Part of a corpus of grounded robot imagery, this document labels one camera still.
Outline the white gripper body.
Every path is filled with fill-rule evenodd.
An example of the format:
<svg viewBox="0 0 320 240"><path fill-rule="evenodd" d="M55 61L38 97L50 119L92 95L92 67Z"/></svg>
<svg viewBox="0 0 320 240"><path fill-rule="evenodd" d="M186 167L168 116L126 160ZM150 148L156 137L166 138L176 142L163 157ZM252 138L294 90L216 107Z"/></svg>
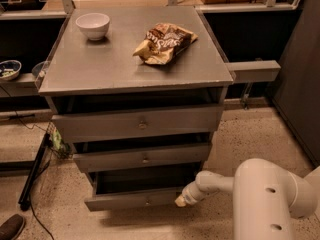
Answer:
<svg viewBox="0 0 320 240"><path fill-rule="evenodd" d="M182 198L186 205L195 205L206 197L195 182L189 183L182 191Z"/></svg>

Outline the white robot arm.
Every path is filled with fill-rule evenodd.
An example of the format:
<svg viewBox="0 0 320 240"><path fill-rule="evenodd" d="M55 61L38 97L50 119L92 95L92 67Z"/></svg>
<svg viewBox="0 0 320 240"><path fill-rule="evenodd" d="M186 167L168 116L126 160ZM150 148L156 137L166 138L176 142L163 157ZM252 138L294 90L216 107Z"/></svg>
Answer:
<svg viewBox="0 0 320 240"><path fill-rule="evenodd" d="M232 194L234 240L294 240L291 220L308 218L318 207L306 179L258 158L241 163L232 177L199 172L175 203L195 205L217 191Z"/></svg>

